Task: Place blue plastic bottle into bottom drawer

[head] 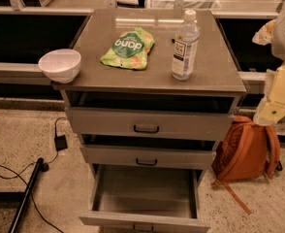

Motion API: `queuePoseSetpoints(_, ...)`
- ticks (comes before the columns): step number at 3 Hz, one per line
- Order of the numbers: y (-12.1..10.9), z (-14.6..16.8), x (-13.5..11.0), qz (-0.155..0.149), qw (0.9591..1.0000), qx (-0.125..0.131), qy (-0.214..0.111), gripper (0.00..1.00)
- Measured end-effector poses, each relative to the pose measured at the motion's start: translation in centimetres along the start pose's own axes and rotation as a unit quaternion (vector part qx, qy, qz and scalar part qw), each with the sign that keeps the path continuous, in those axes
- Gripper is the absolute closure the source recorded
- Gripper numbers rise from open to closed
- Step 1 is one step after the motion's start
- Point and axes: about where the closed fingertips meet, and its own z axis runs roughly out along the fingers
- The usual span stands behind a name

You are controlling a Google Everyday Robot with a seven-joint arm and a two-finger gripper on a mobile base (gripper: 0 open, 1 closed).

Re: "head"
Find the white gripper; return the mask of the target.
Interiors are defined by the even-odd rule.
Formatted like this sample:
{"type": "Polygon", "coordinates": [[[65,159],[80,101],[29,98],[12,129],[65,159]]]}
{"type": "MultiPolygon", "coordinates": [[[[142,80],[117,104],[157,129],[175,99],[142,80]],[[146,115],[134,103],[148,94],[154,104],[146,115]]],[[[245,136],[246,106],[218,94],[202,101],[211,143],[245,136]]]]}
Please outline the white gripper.
{"type": "MultiPolygon", "coordinates": [[[[273,19],[263,25],[253,36],[252,42],[261,46],[270,44],[275,23],[273,19]]],[[[261,126],[270,126],[285,117],[285,63],[275,71],[267,70],[265,96],[256,108],[253,121],[261,126]]]]}

